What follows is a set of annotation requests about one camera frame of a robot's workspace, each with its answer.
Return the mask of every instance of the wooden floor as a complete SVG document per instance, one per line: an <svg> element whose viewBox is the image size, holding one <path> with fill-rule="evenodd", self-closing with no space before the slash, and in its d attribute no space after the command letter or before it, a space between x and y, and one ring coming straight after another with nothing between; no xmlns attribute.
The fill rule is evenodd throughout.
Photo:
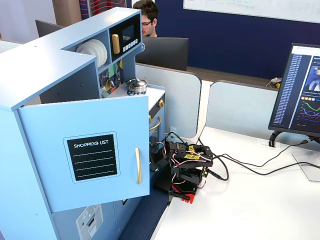
<svg viewBox="0 0 320 240"><path fill-rule="evenodd" d="M225 80L225 81L265 87L267 83L270 81L270 79L265 79L265 78L243 76L243 75L231 74L231 73L220 72L220 71L212 71L212 70L196 68L196 67L188 67L187 71L191 73L195 73L202 80L209 81L209 82L216 82L217 80Z"/></svg>

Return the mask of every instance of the white desk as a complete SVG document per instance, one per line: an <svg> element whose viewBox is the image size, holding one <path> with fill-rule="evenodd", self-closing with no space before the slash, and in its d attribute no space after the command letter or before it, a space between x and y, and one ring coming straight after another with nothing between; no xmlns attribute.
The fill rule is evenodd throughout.
<svg viewBox="0 0 320 240"><path fill-rule="evenodd" d="M0 54L4 53L10 49L14 49L18 46L20 46L20 43L16 43L16 42L10 42L10 41L3 41L0 39Z"/></svg>
<svg viewBox="0 0 320 240"><path fill-rule="evenodd" d="M215 154L228 153L247 163L262 164L277 155L258 143L258 138L205 127L201 141ZM261 173L293 164L291 147L270 162ZM269 176L256 175L227 160L230 179L223 182L208 176L193 204L173 198L155 240L319 240L320 183L309 182L299 166ZM215 160L211 169L225 177L225 169Z"/></svg>

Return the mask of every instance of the desk divider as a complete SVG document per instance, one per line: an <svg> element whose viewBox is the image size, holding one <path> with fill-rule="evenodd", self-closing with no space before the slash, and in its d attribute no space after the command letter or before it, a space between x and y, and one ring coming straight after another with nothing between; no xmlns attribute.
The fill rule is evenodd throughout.
<svg viewBox="0 0 320 240"><path fill-rule="evenodd" d="M217 81L210 87L206 127L232 133L269 140L272 130L268 130L278 91L249 84ZM307 136L282 133L276 142L293 145ZM301 146L320 151L316 142Z"/></svg>
<svg viewBox="0 0 320 240"><path fill-rule="evenodd" d="M197 133L202 81L192 72L142 63L136 64L136 77L165 87L165 132L193 138Z"/></svg>

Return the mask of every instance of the black cable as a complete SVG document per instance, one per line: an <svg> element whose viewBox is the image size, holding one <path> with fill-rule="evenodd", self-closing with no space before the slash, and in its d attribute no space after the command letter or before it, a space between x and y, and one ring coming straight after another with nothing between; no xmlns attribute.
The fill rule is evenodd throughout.
<svg viewBox="0 0 320 240"><path fill-rule="evenodd" d="M264 164L262 164L262 165L255 165L255 164L252 164L252 163L247 163L247 162L239 161L239 160L231 157L231 156L230 156L229 154L227 154L227 153L224 153L224 154L215 156L213 159L216 159L216 158L218 158L218 157L223 157L223 158L225 158L225 156L227 156L227 157L229 157L230 159L232 159L232 160L234 160L234 161L237 161L238 163L245 164L245 165L250 165L250 166L253 166L253 167L257 167L257 168L261 168L261 167L264 167L264 166L265 166L267 163L269 163L271 160L279 157L280 154L282 154L282 153L283 153L284 151L286 151L288 148L300 146L300 145L303 145L303 144L307 144L307 143L309 143L309 142L311 142L311 141L314 141L314 140L316 140L316 139L317 139L317 137L309 137L308 139L303 140L303 141L300 142L299 144L289 145L289 146L286 147L284 150L282 150L281 152L279 152L278 155L276 155L276 156L274 156L273 158L269 159L268 161L266 161L266 162L265 162Z"/></svg>
<svg viewBox="0 0 320 240"><path fill-rule="evenodd" d="M227 165L224 163L224 161L222 161L221 159L220 159L220 157L219 156L217 156L217 155L215 155L214 153L212 153L215 157L217 157L219 160L220 160L220 162L223 164L223 166L224 166L224 168L225 168L225 171L226 171L226 178L223 178L223 177L221 177L219 174L217 174L217 173L215 173L214 171L211 171L209 168L207 169L208 170L208 172L212 175L212 176L214 176L215 178L217 178L217 179L219 179L219 180L222 180L222 181L228 181L229 180L229 170L228 170L228 168L227 168Z"/></svg>
<svg viewBox="0 0 320 240"><path fill-rule="evenodd" d="M201 144L202 146L204 146L204 144L203 144L202 141L200 140L200 137L198 137L198 140L199 140L200 144Z"/></svg>
<svg viewBox="0 0 320 240"><path fill-rule="evenodd" d="M280 171L280 170L283 170L283 169L286 169L286 168L289 168L289 167L292 167L292 166L295 166L295 165L299 165L299 164L306 164L306 165L309 165L309 166L311 166L311 167L320 169L320 166L314 165L314 164L312 164L312 163L310 163L310 162L302 161L302 162L296 162L296 163L293 163L293 164L290 164L290 165L287 165L287 166L280 167L280 168L278 168L278 169L276 169L276 170L273 170L273 171L271 171L271 172L268 172L268 173L260 173L260 172L257 172L257 171L255 171L255 170L252 170L251 168L249 168L249 167L247 167L247 166L241 164L240 162L237 162L237 161L235 161L235 160L233 160L233 159L231 159L231 158L228 158L228 157L225 157L225 156L223 156L223 158L228 159L228 160L230 160L230 161L232 161L232 162L234 162L234 163L236 163L236 164L239 164L240 166L242 166L242 167L250 170L251 172L253 172L253 173L255 173L255 174L261 175L261 176L267 176L267 175L273 174L273 173L275 173L275 172L278 172L278 171Z"/></svg>
<svg viewBox="0 0 320 240"><path fill-rule="evenodd" d="M305 162L305 161L296 162L296 163L293 163L293 164L290 164L290 165L287 165L287 166L283 166L283 167L280 167L280 168L275 169L275 170L273 170L273 171L271 171L271 172L268 172L268 173L260 173L260 172L257 172L257 171L255 171L255 170L253 170L253 169L251 169L251 168L249 168L249 167L247 167L247 166L244 165L244 164L247 164L247 165L252 165L252 166L255 166L255 167L263 167L264 165L266 165L266 164L267 164L268 162L270 162L271 160L277 158L281 153L283 153L283 152L284 152L285 150L287 150L288 148L293 147L293 146L299 146L299 145L307 144L307 143L309 143L309 142L311 142L311 141L314 141L314 140L318 140L318 137L309 137L308 139L303 140L303 141L300 142L299 144L290 145L290 146L286 147L284 150L282 150L277 156L269 159L269 160L268 160L266 163L264 163L262 166L254 165L254 164L251 164L251 163L240 162L239 160L236 160L236 159L234 159L233 157L230 157L230 156L229 156L228 154L226 154L226 153L225 153L225 154L222 154L222 155L215 155L214 153L212 153L212 154L214 155L214 158L213 158L213 159L219 159L219 160L222 162L222 164L224 165L224 167L225 167L226 170L227 170L227 166L225 165L225 163L224 163L220 158L228 159L228 160L230 160L230 161L232 161L232 162L234 162L234 163L236 163L236 164L239 164L240 166L248 169L249 171L251 171L251 172L253 172L253 173L255 173L255 174L261 175L261 176L267 176L267 175L273 174L273 173L275 173L275 172L278 172L278 171L280 171L280 170L283 170L283 169L286 169L286 168L289 168L289 167L292 167L292 166L295 166L295 165L300 165L300 164L306 164L306 165L308 165L308 166L311 166L311 167L320 169L320 166L314 165L314 164L312 164L312 163ZM209 172L210 174L212 174L213 176L215 176L217 179L220 179L220 178L221 178L221 176L219 176L218 174L216 174L215 172L213 172L213 171L211 171L211 170L209 170L209 169L208 169L208 172Z"/></svg>

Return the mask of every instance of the silver pot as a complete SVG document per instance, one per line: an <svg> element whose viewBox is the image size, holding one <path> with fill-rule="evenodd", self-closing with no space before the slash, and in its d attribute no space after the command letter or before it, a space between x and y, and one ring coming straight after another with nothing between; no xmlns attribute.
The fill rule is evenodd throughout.
<svg viewBox="0 0 320 240"><path fill-rule="evenodd" d="M134 78L129 80L126 84L129 86L129 91L134 93L143 93L147 91L148 78Z"/></svg>

